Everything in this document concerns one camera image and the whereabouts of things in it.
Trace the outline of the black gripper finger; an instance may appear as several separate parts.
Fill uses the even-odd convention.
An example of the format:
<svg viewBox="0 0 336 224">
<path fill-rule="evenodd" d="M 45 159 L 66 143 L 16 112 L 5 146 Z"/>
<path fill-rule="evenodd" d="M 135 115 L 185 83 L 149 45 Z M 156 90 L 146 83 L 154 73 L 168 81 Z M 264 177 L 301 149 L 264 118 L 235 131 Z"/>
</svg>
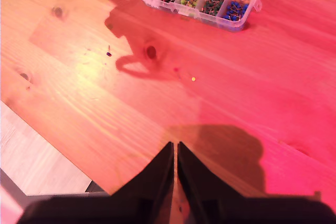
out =
<svg viewBox="0 0 336 224">
<path fill-rule="evenodd" d="M 183 142 L 177 145 L 177 174 L 196 223 L 243 223 L 238 207 L 244 197 Z"/>
<path fill-rule="evenodd" d="M 173 178 L 174 145 L 168 142 L 140 173 L 111 196 L 111 223 L 155 223 Z"/>
</svg>

